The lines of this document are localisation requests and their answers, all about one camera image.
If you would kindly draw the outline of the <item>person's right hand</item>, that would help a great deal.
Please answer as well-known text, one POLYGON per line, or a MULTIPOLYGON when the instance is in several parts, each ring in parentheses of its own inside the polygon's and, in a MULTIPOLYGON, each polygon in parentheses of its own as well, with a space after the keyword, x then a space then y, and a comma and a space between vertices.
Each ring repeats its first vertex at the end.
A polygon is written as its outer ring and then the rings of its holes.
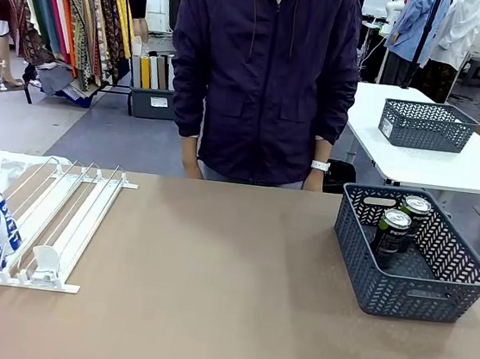
POLYGON ((182 165, 184 167, 185 177, 189 179, 202 179, 204 178, 201 167, 198 164, 198 159, 194 157, 183 157, 182 165))

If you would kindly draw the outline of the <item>person's left hand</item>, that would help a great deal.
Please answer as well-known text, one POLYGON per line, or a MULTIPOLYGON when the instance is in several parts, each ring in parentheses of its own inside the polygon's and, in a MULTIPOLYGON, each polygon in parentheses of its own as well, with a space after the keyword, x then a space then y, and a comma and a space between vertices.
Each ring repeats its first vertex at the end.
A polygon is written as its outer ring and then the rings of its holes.
POLYGON ((307 191, 322 192, 323 191, 323 170, 312 169, 309 172, 309 175, 305 178, 304 183, 302 183, 302 189, 307 191))

